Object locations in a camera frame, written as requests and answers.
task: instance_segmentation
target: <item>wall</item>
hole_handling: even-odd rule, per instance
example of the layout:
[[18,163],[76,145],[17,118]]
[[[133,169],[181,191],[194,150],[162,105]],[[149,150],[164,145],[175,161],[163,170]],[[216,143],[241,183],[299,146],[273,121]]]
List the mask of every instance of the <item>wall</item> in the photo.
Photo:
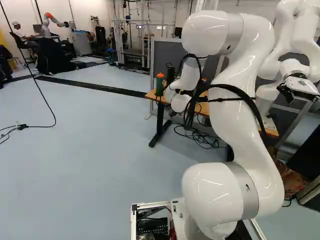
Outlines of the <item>wall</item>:
[[112,0],[70,0],[74,21],[77,30],[95,32],[90,16],[98,16],[100,26],[109,34],[112,12],[114,11]]
[[[174,0],[156,0],[150,1],[150,8],[148,10],[147,1],[145,0],[144,7],[144,19],[152,21],[152,24],[161,25],[162,22],[162,10],[164,7],[164,23],[172,24],[175,20],[176,27],[183,27],[183,24],[187,17],[190,14],[191,0],[178,0],[177,9],[175,9]],[[240,0],[237,5],[237,0],[220,0],[218,4],[218,10],[225,11],[228,13],[246,13],[254,14],[265,17],[270,22],[273,22],[275,19],[275,9],[279,0]],[[194,12],[197,4],[197,0],[193,0],[191,13]],[[129,15],[129,7],[125,9],[122,7],[122,0],[115,0],[116,5],[116,15],[120,19],[124,19],[124,16]],[[140,20],[141,13],[141,2],[137,4],[135,2],[130,3],[130,14],[131,19]],[[129,33],[128,26],[124,24],[125,29]],[[157,26],[150,26],[149,29],[156,36],[161,36],[161,29],[157,29]],[[132,47],[138,48],[139,46],[139,31],[136,29],[135,25],[131,25],[132,33]],[[174,33],[174,28],[172,26],[166,26],[163,31],[163,37],[170,38]]]

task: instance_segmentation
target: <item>man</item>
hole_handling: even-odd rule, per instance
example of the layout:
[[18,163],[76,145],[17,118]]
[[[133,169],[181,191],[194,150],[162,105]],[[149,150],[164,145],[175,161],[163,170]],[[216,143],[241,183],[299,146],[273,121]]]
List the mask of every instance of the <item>man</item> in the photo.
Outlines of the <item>man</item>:
[[18,21],[13,21],[12,25],[14,27],[14,31],[13,33],[16,34],[17,36],[19,36],[22,40],[22,42],[30,49],[34,49],[37,48],[38,43],[36,43],[35,41],[31,41],[31,39],[34,37],[33,35],[30,36],[26,36],[20,29],[21,29],[21,25]]

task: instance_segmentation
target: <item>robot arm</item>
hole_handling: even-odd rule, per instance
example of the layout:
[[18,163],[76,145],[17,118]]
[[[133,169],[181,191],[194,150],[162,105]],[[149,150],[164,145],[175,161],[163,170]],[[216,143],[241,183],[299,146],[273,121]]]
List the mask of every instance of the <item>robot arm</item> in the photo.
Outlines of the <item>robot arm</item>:
[[[304,85],[298,83],[293,87],[297,93],[299,91],[308,92],[312,96],[319,94],[312,84],[320,80],[320,47],[314,41],[319,14],[320,1],[318,0],[282,0],[278,4],[274,24],[278,37],[277,43],[263,62],[258,74],[263,79],[275,80],[257,89],[256,105],[262,116],[267,115],[278,97],[277,87],[283,83],[291,87],[291,83],[287,82],[286,78],[292,74],[305,78]],[[309,66],[301,64],[296,59],[287,59],[283,62],[278,60],[292,49],[305,54],[309,59]]]
[[44,14],[44,19],[43,19],[43,24],[42,24],[42,31],[44,32],[44,36],[46,38],[48,38],[48,39],[51,38],[51,33],[50,33],[50,30],[49,30],[49,24],[50,24],[49,19],[51,19],[51,21],[53,23],[55,23],[60,28],[62,28],[62,27],[68,28],[69,27],[69,23],[67,21],[61,23],[56,18],[54,18],[54,16],[52,16],[51,13],[46,12]]
[[[255,96],[259,67],[274,42],[270,22],[242,13],[200,11],[192,14],[182,29],[182,45],[188,53],[229,58],[229,66],[213,83],[235,86],[250,97]],[[176,100],[181,106],[186,102],[176,89],[193,90],[198,80],[198,67],[185,62],[181,78],[166,90],[171,106]],[[208,98],[237,97],[226,89],[212,88]],[[249,106],[244,101],[223,101],[210,102],[209,109],[212,127],[232,147],[234,161],[191,166],[183,175],[182,192],[200,231],[210,239],[220,239],[234,231],[238,220],[276,212],[284,200],[284,186]]]

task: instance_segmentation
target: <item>floor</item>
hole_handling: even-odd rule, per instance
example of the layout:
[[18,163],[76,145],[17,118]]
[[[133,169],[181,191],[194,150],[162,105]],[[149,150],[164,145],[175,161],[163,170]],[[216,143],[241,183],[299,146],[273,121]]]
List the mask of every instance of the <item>floor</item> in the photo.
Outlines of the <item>floor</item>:
[[[36,69],[34,64],[29,64],[30,70],[32,72],[32,74],[37,75],[39,72]],[[12,77],[13,78],[20,78],[20,77],[24,77],[24,76],[28,76],[30,75],[30,71],[28,68],[24,68],[22,65],[17,65],[17,68],[13,70],[13,74]]]
[[[54,77],[135,91],[149,77],[108,64]],[[38,81],[57,125],[13,132],[0,145],[0,238],[10,240],[127,240],[130,205],[180,197],[191,165],[222,162],[225,150],[199,148],[172,127],[155,148],[149,101]],[[50,125],[53,118],[32,79],[0,90],[0,126]],[[268,240],[316,240],[320,213],[298,205],[259,218]]]

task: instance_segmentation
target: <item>computer monitor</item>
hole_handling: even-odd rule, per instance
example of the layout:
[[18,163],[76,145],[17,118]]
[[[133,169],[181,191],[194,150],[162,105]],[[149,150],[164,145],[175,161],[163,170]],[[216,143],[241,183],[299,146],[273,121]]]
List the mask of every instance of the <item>computer monitor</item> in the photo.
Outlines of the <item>computer monitor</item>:
[[33,24],[33,30],[35,33],[37,34],[41,34],[41,28],[42,28],[42,25],[41,24]]

